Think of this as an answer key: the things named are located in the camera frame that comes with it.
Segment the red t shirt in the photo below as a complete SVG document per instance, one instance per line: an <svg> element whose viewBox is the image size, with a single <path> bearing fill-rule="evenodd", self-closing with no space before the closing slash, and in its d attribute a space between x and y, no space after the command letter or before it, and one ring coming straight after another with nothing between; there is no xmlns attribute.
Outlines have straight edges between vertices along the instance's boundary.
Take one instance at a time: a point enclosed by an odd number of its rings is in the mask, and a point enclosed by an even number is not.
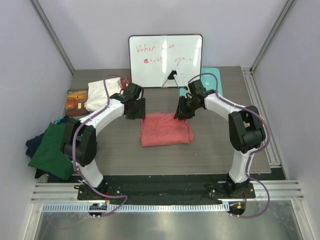
<svg viewBox="0 0 320 240"><path fill-rule="evenodd" d="M158 147L190 144L194 134L188 120L174 118L174 113L150 113L140 121L141 146Z"/></svg>

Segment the teal cutting board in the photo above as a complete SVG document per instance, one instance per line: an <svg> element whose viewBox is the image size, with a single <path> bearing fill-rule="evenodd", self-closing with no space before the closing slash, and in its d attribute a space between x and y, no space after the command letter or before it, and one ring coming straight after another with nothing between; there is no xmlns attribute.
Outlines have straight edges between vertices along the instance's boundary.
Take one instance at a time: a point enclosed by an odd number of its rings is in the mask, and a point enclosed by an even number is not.
<svg viewBox="0 0 320 240"><path fill-rule="evenodd" d="M206 90L215 90L216 85L218 86L217 91L218 93L222 96L223 95L223 89L222 89L222 83L221 83L221 75L220 75L220 70L216 67L202 67L201 74L203 73L211 73L214 74L217 78L218 84L216 84L216 80L213 76L211 75L202 75L200 77L201 82L203 86L206 88Z"/></svg>

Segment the metal wire board stand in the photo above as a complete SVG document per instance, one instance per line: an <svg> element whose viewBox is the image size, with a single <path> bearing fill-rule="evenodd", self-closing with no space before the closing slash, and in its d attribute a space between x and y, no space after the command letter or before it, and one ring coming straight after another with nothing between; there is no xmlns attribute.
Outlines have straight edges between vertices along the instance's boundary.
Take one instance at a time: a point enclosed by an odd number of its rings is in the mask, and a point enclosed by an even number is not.
<svg viewBox="0 0 320 240"><path fill-rule="evenodd" d="M178 85L177 80L176 80L176 78L175 78L175 76L176 76L177 74L178 74L178 73L177 73L176 70L172 70L172 71L170 72L170 74L168 75L167 79L166 79L166 80L164 81L164 83L162 84L161 88L164 88L165 85L166 85L166 83L167 83L169 80L173 80L174 83L175 83L175 85L176 85L176 87L179 88L179 85Z"/></svg>

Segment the white dry erase board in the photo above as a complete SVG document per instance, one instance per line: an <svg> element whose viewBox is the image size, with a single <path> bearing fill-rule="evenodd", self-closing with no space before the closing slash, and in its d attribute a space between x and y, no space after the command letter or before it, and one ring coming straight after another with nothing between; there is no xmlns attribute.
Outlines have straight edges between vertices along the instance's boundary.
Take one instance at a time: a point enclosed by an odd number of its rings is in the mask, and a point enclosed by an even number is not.
<svg viewBox="0 0 320 240"><path fill-rule="evenodd" d="M143 88L161 88L172 70L183 87L201 73L201 34L132 35L128 38L131 81ZM164 87L177 87L169 80Z"/></svg>

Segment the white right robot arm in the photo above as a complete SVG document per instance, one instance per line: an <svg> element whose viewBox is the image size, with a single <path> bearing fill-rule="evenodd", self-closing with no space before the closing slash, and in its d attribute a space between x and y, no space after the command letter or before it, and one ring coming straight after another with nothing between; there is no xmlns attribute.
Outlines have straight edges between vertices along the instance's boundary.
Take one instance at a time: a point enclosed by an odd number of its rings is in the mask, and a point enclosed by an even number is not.
<svg viewBox="0 0 320 240"><path fill-rule="evenodd" d="M185 96L180 96L175 119L191 119L196 110L210 110L228 121L229 141L234 148L231 169L226 176L225 191L233 198L240 198L249 187L251 159L266 139L258 109L254 106L238 105L215 90L207 90L201 80L188 83Z"/></svg>

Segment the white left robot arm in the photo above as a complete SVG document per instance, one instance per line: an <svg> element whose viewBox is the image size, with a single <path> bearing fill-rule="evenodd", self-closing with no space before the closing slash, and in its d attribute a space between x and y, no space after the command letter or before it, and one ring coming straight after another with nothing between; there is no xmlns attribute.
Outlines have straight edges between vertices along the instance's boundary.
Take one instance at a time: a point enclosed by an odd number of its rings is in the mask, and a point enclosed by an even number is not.
<svg viewBox="0 0 320 240"><path fill-rule="evenodd" d="M120 93L109 95L107 102L98 110L79 120L69 119L65 125L60 151L67 156L85 183L90 186L89 194L100 200L107 192L103 175L95 161L97 135L108 124L125 116L129 120L146 118L144 89L130 82Z"/></svg>

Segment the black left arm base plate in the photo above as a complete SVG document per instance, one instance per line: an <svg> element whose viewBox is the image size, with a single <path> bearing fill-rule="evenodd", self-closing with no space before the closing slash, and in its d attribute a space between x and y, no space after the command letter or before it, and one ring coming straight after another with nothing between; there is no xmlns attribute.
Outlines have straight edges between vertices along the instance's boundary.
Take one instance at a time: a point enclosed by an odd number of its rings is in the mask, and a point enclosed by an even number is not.
<svg viewBox="0 0 320 240"><path fill-rule="evenodd" d="M93 190L89 185L84 182L78 183L73 187L78 191L77 199L84 200L110 200L120 201L123 200L124 193L122 192L122 185L107 180L103 180L101 184Z"/></svg>

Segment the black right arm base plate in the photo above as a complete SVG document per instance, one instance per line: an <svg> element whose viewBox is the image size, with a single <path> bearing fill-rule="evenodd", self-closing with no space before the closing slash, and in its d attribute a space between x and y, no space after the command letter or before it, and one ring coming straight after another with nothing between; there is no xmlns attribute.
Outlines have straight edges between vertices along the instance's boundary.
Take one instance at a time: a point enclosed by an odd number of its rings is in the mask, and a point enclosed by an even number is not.
<svg viewBox="0 0 320 240"><path fill-rule="evenodd" d="M207 189L207 197L212 200L226 200L226 199L255 199L256 193L252 183L247 186L233 189L230 184L223 181L209 182L204 185Z"/></svg>

